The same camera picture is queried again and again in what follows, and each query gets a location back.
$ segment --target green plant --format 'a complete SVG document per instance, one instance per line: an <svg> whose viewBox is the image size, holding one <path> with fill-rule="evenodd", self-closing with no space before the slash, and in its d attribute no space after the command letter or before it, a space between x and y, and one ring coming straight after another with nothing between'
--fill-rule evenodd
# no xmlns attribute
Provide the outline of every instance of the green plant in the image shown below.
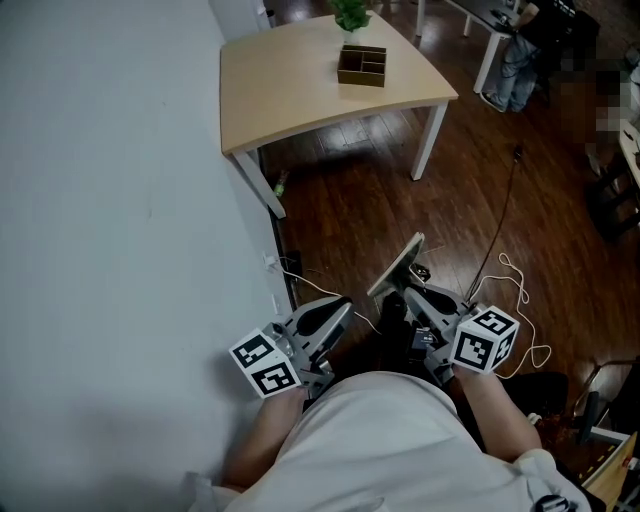
<svg viewBox="0 0 640 512"><path fill-rule="evenodd" d="M336 23L347 32L369 24L371 16L367 14L363 0L330 0L331 5L338 11L336 13Z"/></svg>

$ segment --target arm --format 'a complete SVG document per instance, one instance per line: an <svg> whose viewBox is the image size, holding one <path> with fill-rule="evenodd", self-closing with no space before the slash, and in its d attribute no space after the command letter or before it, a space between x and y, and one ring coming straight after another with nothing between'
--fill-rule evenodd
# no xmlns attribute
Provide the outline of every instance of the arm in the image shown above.
<svg viewBox="0 0 640 512"><path fill-rule="evenodd" d="M247 439L227 461L223 487L243 492L262 478L300 419L306 397L306 389L296 388L263 402Z"/></svg>
<svg viewBox="0 0 640 512"><path fill-rule="evenodd" d="M520 412L494 374L482 375L454 366L487 453L513 462L523 453L541 448L535 427Z"/></svg>
<svg viewBox="0 0 640 512"><path fill-rule="evenodd" d="M516 23L513 25L513 29L520 30L527 23L529 23L533 18L535 18L538 12L540 12L540 9L538 9L538 6L535 5L534 3L530 3L529 5L527 5L525 10L522 11L522 14L520 15Z"/></svg>

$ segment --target potted plant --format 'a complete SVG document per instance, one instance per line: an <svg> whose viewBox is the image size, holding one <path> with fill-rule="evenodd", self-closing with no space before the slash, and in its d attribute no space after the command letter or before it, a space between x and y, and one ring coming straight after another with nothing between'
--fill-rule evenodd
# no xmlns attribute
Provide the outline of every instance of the potted plant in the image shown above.
<svg viewBox="0 0 640 512"><path fill-rule="evenodd" d="M336 23L344 33L345 43L357 42L357 30L369 24L371 16L367 14L364 0L330 0L335 8Z"/></svg>

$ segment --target power cord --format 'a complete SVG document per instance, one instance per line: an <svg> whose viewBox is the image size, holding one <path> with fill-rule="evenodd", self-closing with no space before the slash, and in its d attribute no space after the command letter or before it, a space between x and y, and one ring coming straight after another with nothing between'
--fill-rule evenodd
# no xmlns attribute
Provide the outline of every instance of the power cord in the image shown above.
<svg viewBox="0 0 640 512"><path fill-rule="evenodd" d="M476 287L476 284L478 284L478 279L480 279L480 274L482 274L482 270L484 269L484 266L487 264L489 255L491 254L491 251L493 250L493 246L495 245L496 240L498 239L498 235L500 234L500 230L502 229L502 224L504 223L504 218L507 214L507 207L509 206L509 199L511 198L511 189L513 188L513 177L515 175L516 165L518 164L518 162L520 162L521 158L522 158L522 146L520 144L517 144L513 150L513 163L511 164L511 171L509 171L509 184L507 185L507 196L505 197L505 200L504 200L504 206L502 207L502 214L500 215L500 220L498 221L496 234L493 235L493 240L491 240L491 244L489 245L487 254L484 257L484 260L482 260L482 264L480 265L480 268L478 269L476 276L473 278L473 281L471 282L471 286L469 286L469 289L467 290L467 294L466 294L467 301L470 301L471 299L469 298L469 296L471 294L475 294L476 292L475 287Z"/></svg>
<svg viewBox="0 0 640 512"><path fill-rule="evenodd" d="M533 367L536 369L542 368L551 357L551 347L549 345L536 345L536 328L531 322L531 320L529 320L526 317L526 315L522 311L520 311L520 304L529 304L529 293L527 293L527 290L524 289L524 274L522 273L522 270L520 270L518 267L512 264L511 260L509 259L509 256L507 256L503 252L501 252L500 256L498 256L498 261L502 263L505 267L509 267L515 270L520 275L520 282L516 281L513 277L510 277L510 276L484 276L480 281L480 284L478 285L478 289L474 292L474 294L471 296L469 301L472 301L475 298L475 296L478 295L478 292L480 292L480 289L482 288L482 284L484 283L485 279L496 279L498 281L507 281L507 280L512 281L519 288L518 303L516 304L516 311L531 326L531 330L533 331L533 334L531 335L531 346L524 353L524 356L522 356L522 361L520 361L520 364L513 371L513 373L511 373L511 375L508 375L507 377L498 375L496 373L496 375L501 379L507 380L513 377L516 373L518 373L520 368L522 368L522 365L524 364L524 362L527 360L527 355L529 355L529 353L531 353L531 364L533 365ZM540 364L536 364L536 360L533 357L533 352L534 350L540 350L540 349L546 349L549 351L549 353L547 354L547 357L544 358L544 361L542 361Z"/></svg>
<svg viewBox="0 0 640 512"><path fill-rule="evenodd" d="M308 279L305 279L304 277L301 277L298 274L294 274L293 272L289 272L288 270L283 269L282 265L280 265L280 264L278 264L278 266L275 266L275 264L274 264L274 265L271 265L271 267L279 270L280 272L282 272L283 274L285 274L287 276L291 276L291 277L295 277L296 279L300 279L300 281L302 281L303 283L307 283L309 286L313 286L319 292L322 292L322 293L324 293L326 295L332 295L334 297L341 297L341 295L339 293L330 292L329 290L325 290L324 288L320 288L317 284L312 283ZM378 329L376 329L374 327L374 325L371 323L371 320L369 320L366 316L361 315L357 311L354 311L354 313L355 313L355 315L357 317L362 318L365 322L367 322L371 326L371 328L374 330L374 332L376 332L380 336L382 336L382 333Z"/></svg>

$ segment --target white table leg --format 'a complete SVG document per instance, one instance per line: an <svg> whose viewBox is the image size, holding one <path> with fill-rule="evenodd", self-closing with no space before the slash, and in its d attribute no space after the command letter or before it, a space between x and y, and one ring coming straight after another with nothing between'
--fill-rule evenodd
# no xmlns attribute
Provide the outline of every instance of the white table leg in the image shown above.
<svg viewBox="0 0 640 512"><path fill-rule="evenodd" d="M416 17L416 36L422 37L424 29L424 1L418 0L418 16Z"/></svg>
<svg viewBox="0 0 640 512"><path fill-rule="evenodd" d="M413 170L411 171L411 178L413 180L422 178L422 173L431 155L433 144L436 142L436 137L438 136L438 131L440 131L440 125L442 124L444 113L447 111L448 104L449 102L447 101L441 105L431 107L429 119L427 119L427 125L424 127L422 139L420 140L418 154L413 162Z"/></svg>
<svg viewBox="0 0 640 512"><path fill-rule="evenodd" d="M496 50L498 49L499 42L500 34L498 34L497 32L491 32L489 44L487 45L487 51L484 52L484 59L482 60L482 66L480 66L480 73L478 73L478 78L476 79L476 83L473 86L473 92L477 94L480 94L482 92L484 82L487 80L487 75L489 74L489 69L491 69L491 63L493 62L493 58L496 55Z"/></svg>
<svg viewBox="0 0 640 512"><path fill-rule="evenodd" d="M256 189L258 195L262 198L262 200L267 203L267 206L271 208L271 211L275 214L279 219L283 219L287 216L284 212L284 208L278 201L278 198L271 190L269 183L262 174L260 167L256 164L253 159L247 154L246 151L237 151L233 154L238 161L238 164L244 170L247 175L247 179L251 182L253 187Z"/></svg>
<svg viewBox="0 0 640 512"><path fill-rule="evenodd" d="M464 32L462 33L464 37L469 37L469 34L471 33L472 23L473 20L471 19L471 16L467 16L467 21L464 22Z"/></svg>

